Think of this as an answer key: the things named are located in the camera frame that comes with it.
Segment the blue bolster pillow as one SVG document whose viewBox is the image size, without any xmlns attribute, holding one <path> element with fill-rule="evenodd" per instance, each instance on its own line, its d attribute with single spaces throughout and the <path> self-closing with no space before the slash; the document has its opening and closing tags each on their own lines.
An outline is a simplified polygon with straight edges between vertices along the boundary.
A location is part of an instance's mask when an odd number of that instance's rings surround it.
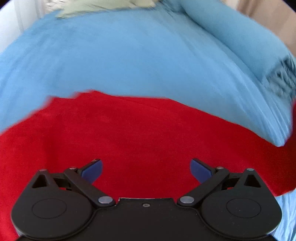
<svg viewBox="0 0 296 241">
<path fill-rule="evenodd" d="M 181 1 L 185 13 L 226 45 L 257 77 L 283 71 L 295 77 L 294 57 L 285 44 L 256 21 L 222 1 Z"/>
</svg>

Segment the red knitted garment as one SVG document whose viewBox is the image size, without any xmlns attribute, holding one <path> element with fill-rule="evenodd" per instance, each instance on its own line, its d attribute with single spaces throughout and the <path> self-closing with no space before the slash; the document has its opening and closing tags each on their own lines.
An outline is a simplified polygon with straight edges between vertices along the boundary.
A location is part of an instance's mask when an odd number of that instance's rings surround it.
<svg viewBox="0 0 296 241">
<path fill-rule="evenodd" d="M 232 172 L 254 168 L 277 197 L 275 236 L 295 240 L 295 135 L 276 147 L 252 131 L 169 99 L 86 92 L 53 98 L 1 134 L 1 240 L 15 240 L 11 209 L 42 168 L 101 159 L 95 186 L 113 198 L 178 198 L 197 186 L 192 158 Z"/>
</svg>

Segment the green pillow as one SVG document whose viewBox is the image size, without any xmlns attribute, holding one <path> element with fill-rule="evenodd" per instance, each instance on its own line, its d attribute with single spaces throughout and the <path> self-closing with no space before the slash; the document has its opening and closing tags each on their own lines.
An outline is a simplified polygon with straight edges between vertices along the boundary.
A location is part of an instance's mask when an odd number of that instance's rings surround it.
<svg viewBox="0 0 296 241">
<path fill-rule="evenodd" d="M 62 7 L 57 18 L 64 19 L 86 13 L 99 11 L 116 11 L 122 9 L 154 8 L 158 1 L 134 0 L 134 1 L 69 1 Z"/>
</svg>

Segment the blue bed sheet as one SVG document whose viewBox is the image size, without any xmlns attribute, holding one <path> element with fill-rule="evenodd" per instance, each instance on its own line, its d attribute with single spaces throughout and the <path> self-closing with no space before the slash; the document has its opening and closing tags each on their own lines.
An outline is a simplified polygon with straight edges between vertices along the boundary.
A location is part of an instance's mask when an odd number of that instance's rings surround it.
<svg viewBox="0 0 296 241">
<path fill-rule="evenodd" d="M 1 134 L 53 98 L 93 91 L 169 99 L 276 147 L 295 135 L 295 77 L 257 79 L 181 1 L 37 21 L 1 54 Z"/>
</svg>

